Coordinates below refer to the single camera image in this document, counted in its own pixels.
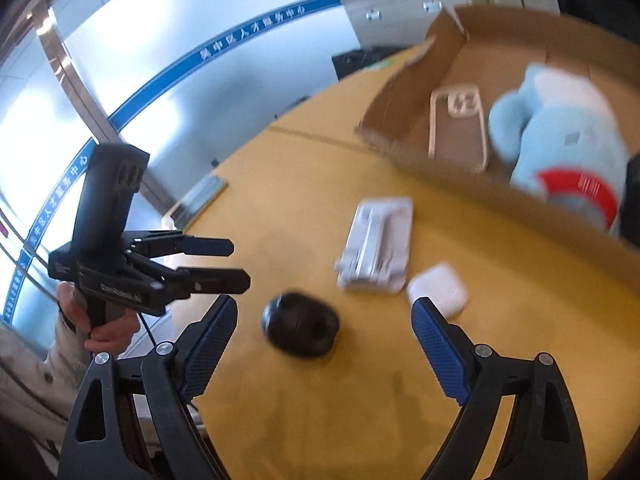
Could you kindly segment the person's left hand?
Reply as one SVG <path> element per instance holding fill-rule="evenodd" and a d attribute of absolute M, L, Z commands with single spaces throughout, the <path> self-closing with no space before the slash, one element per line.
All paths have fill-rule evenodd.
<path fill-rule="evenodd" d="M 70 283 L 58 285 L 56 299 L 65 325 L 76 335 L 85 338 L 85 348 L 92 353 L 106 352 L 111 356 L 119 356 L 127 350 L 132 338 L 140 330 L 137 315 L 129 309 L 125 309 L 113 321 L 93 327 L 86 298 Z"/>

